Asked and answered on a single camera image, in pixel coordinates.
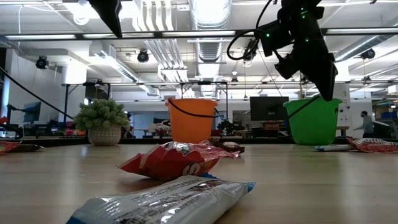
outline black monitor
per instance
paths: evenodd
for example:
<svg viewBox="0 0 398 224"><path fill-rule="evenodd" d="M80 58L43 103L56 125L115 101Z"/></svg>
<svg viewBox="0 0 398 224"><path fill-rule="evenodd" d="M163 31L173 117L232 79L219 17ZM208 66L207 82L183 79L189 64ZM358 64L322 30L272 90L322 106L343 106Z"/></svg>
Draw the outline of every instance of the black monitor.
<svg viewBox="0 0 398 224"><path fill-rule="evenodd" d="M29 103L24 106L25 116L24 122L38 121L40 118L40 108L42 102Z"/></svg>
<svg viewBox="0 0 398 224"><path fill-rule="evenodd" d="M250 97L250 115L252 121L286 121L287 112L284 103L289 97Z"/></svg>

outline desk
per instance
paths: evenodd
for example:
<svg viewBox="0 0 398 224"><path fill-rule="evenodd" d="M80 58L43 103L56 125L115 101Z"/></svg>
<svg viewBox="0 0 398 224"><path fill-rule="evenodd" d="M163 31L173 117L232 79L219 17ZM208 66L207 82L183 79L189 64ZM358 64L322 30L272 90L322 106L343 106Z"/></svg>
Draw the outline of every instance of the desk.
<svg viewBox="0 0 398 224"><path fill-rule="evenodd" d="M66 223L92 197L161 184L115 168L152 147L62 146L1 156L1 223ZM210 172L256 182L216 224L398 223L396 164L391 154L248 145L240 158L221 159Z"/></svg>
<svg viewBox="0 0 398 224"><path fill-rule="evenodd" d="M233 131L233 134L240 134L242 138L248 138L248 135L251 137L251 131L249 130Z"/></svg>

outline white column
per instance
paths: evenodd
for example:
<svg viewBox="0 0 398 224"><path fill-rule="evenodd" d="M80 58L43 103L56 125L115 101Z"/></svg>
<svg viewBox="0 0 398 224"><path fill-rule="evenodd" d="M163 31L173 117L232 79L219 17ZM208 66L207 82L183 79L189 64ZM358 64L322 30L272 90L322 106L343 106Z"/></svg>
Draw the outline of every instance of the white column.
<svg viewBox="0 0 398 224"><path fill-rule="evenodd" d="M67 84L81 84L86 82L87 69L86 66L81 63L72 63L71 65L62 67L62 78L63 83ZM65 88L61 90L60 108L63 111L65 106ZM74 89L74 86L69 87L69 92ZM82 103L86 96L86 87L78 86L68 95L68 108L67 114L70 116L76 116L79 111L79 104ZM63 114L60 113L59 121L63 121Z"/></svg>
<svg viewBox="0 0 398 224"><path fill-rule="evenodd" d="M338 70L338 75L336 76L336 81L348 81L349 70L346 61L336 63ZM349 84L335 84L335 89L333 91L333 98L341 99L343 102L340 103L338 108L337 126L338 127L349 127L346 131L347 136L352 135L353 123L352 123L352 113L351 113L351 98L349 92ZM336 131L336 136L341 136L341 131Z"/></svg>
<svg viewBox="0 0 398 224"><path fill-rule="evenodd" d="M336 63L338 69L338 75L336 81L348 81L351 80L349 77L349 61ZM364 90L350 92L349 84L336 84L333 92L334 98L343 100L343 103L339 107L339 116L337 126L349 126L347 130L347 136L354 138L361 138L363 135L362 130L354 131L362 125L363 119L361 117L362 111L367 111L368 115L372 116L372 101L371 100L353 100L353 98L371 98L370 92Z"/></svg>

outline person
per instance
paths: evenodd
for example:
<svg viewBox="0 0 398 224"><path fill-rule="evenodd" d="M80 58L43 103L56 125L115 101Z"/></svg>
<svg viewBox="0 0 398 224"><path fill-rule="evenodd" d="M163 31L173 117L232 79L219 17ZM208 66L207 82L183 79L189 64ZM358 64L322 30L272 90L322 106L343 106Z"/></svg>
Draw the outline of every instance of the person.
<svg viewBox="0 0 398 224"><path fill-rule="evenodd" d="M363 124L354 130L363 129L363 138L373 138L372 117L368 116L368 112L366 112L366 111L361 112L361 117L363 118Z"/></svg>

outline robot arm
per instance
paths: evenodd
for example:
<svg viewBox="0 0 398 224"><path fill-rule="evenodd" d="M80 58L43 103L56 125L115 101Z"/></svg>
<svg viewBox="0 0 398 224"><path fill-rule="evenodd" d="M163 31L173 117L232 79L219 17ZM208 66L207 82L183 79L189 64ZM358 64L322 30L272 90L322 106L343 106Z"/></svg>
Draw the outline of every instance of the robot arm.
<svg viewBox="0 0 398 224"><path fill-rule="evenodd" d="M335 58L328 52L317 22L323 17L325 10L323 7L317 7L319 2L320 0L282 0L277 20L248 31L254 31L257 44L261 41L266 57L272 53L276 54L279 63L275 68L285 79L301 71L317 86L323 99L330 101L333 99L335 76L338 71L334 64ZM236 39L246 33L236 36L228 46L227 55L230 59L240 60L232 57L229 50ZM277 50L290 44L293 44L293 51L282 58ZM252 54L256 48L257 46L248 50L247 55Z"/></svg>

